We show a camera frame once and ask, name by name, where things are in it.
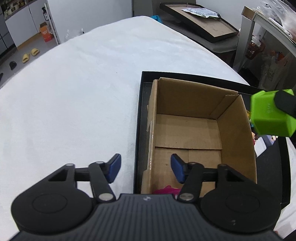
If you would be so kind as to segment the green hexagonal container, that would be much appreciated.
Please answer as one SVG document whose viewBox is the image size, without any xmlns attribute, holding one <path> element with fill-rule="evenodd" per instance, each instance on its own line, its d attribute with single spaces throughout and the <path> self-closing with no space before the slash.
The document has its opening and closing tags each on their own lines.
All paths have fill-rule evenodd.
<svg viewBox="0 0 296 241">
<path fill-rule="evenodd" d="M 295 116 L 289 116 L 274 103 L 275 91 L 260 91 L 251 96 L 250 122 L 259 135 L 291 137 L 295 132 Z M 284 90 L 294 95 L 292 89 Z"/>
</svg>

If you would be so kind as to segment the orange cardboard box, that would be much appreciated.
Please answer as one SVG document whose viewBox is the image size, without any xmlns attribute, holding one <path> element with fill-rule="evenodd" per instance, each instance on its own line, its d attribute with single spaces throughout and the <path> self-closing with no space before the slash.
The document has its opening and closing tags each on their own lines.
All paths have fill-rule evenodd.
<svg viewBox="0 0 296 241">
<path fill-rule="evenodd" d="M 50 28 L 46 22 L 41 23 L 40 33 L 45 42 L 49 42 L 54 37 L 53 34 L 50 32 Z"/>
</svg>

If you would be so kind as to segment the black framed cork board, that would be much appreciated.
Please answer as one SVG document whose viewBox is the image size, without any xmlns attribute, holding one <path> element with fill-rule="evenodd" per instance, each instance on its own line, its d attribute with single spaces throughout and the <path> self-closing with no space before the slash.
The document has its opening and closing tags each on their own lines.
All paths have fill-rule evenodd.
<svg viewBox="0 0 296 241">
<path fill-rule="evenodd" d="M 238 30 L 221 18 L 219 14 L 208 17 L 198 16 L 197 12 L 204 8 L 198 4 L 160 3 L 159 8 L 187 25 L 197 35 L 211 43 L 226 40 L 238 34 Z"/>
</svg>

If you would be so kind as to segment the brown-haired red figurine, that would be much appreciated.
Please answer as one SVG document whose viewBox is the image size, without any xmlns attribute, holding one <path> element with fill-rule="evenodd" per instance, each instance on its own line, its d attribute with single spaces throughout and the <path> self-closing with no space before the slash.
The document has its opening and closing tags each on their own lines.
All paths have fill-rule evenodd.
<svg viewBox="0 0 296 241">
<path fill-rule="evenodd" d="M 254 125 L 252 123 L 250 123 L 250 127 L 251 127 L 253 145 L 255 145 L 256 140 L 257 140 L 257 133 L 256 133 L 256 131 L 254 129 Z"/>
</svg>

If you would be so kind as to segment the silver foil packet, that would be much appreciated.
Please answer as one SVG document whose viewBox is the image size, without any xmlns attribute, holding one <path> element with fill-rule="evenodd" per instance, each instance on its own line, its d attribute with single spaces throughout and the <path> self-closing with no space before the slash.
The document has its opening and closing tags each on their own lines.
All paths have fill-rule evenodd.
<svg viewBox="0 0 296 241">
<path fill-rule="evenodd" d="M 186 8 L 182 9 L 182 11 L 199 16 L 201 18 L 221 18 L 217 12 L 206 8 Z"/>
</svg>

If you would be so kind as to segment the white fluffy table cloth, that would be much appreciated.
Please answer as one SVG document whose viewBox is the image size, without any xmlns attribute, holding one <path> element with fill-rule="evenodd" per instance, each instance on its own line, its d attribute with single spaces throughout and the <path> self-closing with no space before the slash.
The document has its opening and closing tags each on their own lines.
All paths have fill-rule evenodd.
<svg viewBox="0 0 296 241">
<path fill-rule="evenodd" d="M 220 58 L 148 16 L 95 28 L 30 61 L 1 88 L 1 240 L 18 229 L 11 203 L 67 163 L 122 156 L 112 190 L 133 192 L 143 71 L 245 84 Z"/>
</svg>

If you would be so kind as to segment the brown cardboard box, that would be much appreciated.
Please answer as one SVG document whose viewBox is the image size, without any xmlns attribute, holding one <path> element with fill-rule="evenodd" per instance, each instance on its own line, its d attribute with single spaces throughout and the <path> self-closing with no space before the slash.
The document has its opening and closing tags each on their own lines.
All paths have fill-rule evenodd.
<svg viewBox="0 0 296 241">
<path fill-rule="evenodd" d="M 202 83 L 159 78 L 148 103 L 147 168 L 143 194 L 168 185 L 181 188 L 171 169 L 171 155 L 206 168 L 226 164 L 257 180 L 251 127 L 242 96 Z"/>
</svg>

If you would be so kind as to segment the white usb charger plug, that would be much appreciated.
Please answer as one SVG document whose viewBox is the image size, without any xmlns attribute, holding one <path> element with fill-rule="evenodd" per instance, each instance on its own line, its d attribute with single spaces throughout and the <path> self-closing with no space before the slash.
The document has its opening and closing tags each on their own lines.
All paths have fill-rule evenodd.
<svg viewBox="0 0 296 241">
<path fill-rule="evenodd" d="M 264 139 L 259 137 L 254 144 L 254 150 L 257 157 L 259 157 L 267 149 Z"/>
</svg>

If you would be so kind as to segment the pink hooded figurine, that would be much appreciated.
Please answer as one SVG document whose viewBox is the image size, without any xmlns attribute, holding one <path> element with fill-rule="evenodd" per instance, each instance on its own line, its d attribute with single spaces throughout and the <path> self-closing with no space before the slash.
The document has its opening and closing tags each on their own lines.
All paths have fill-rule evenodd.
<svg viewBox="0 0 296 241">
<path fill-rule="evenodd" d="M 155 195 L 172 194 L 173 196 L 178 196 L 179 193 L 180 193 L 180 188 L 174 188 L 170 185 L 168 185 L 162 189 L 155 190 L 153 192 L 153 194 L 155 194 Z"/>
</svg>

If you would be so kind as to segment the yellow slipper pair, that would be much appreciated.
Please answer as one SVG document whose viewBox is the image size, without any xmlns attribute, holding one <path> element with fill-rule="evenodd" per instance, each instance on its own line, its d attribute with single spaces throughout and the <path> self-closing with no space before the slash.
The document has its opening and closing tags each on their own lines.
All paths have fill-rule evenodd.
<svg viewBox="0 0 296 241">
<path fill-rule="evenodd" d="M 36 55 L 38 55 L 40 53 L 40 50 L 37 48 L 33 48 L 30 53 L 25 53 L 22 56 L 22 63 L 27 63 L 30 60 L 30 57 L 33 56 L 35 57 Z"/>
</svg>

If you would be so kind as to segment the white printed tote bag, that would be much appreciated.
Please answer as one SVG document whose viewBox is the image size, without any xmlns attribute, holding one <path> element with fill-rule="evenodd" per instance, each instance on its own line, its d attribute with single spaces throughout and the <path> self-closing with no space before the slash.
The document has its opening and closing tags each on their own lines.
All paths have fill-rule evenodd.
<svg viewBox="0 0 296 241">
<path fill-rule="evenodd" d="M 294 56 L 291 53 L 284 55 L 282 52 L 274 50 L 263 55 L 259 88 L 265 91 L 276 90 L 280 83 L 286 79 L 293 58 Z"/>
</svg>

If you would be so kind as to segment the red wicker basket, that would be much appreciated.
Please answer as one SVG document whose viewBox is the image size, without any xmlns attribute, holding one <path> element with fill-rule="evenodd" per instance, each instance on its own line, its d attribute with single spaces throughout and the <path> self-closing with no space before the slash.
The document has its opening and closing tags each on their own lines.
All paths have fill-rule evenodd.
<svg viewBox="0 0 296 241">
<path fill-rule="evenodd" d="M 245 57 L 249 60 L 255 58 L 257 54 L 262 52 L 265 48 L 264 42 L 260 41 L 259 37 L 252 36 L 250 43 L 248 44 Z"/>
</svg>

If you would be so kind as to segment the black tray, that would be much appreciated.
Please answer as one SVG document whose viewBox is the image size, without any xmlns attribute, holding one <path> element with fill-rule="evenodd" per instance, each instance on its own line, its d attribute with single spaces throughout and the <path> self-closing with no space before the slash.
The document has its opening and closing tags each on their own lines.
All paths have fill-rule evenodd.
<svg viewBox="0 0 296 241">
<path fill-rule="evenodd" d="M 144 71 L 140 80 L 134 191 L 181 188 L 171 155 L 207 168 L 231 166 L 271 192 L 286 207 L 291 200 L 287 140 L 262 154 L 251 148 L 246 126 L 250 97 L 258 89 L 228 80 Z"/>
</svg>

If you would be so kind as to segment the grey glass-top desk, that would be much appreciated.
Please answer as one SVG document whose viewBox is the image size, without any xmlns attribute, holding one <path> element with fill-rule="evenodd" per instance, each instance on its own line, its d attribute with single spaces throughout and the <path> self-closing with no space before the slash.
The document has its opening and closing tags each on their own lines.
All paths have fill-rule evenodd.
<svg viewBox="0 0 296 241">
<path fill-rule="evenodd" d="M 252 36 L 257 36 L 262 40 L 266 32 L 269 32 L 269 34 L 284 45 L 288 51 L 295 55 L 295 41 L 288 35 L 288 31 L 285 31 L 275 21 L 266 18 L 255 9 L 251 9 L 247 6 L 243 8 L 241 15 L 242 21 L 233 63 L 233 69 L 236 72 L 240 71 L 246 61 L 245 55 Z"/>
</svg>

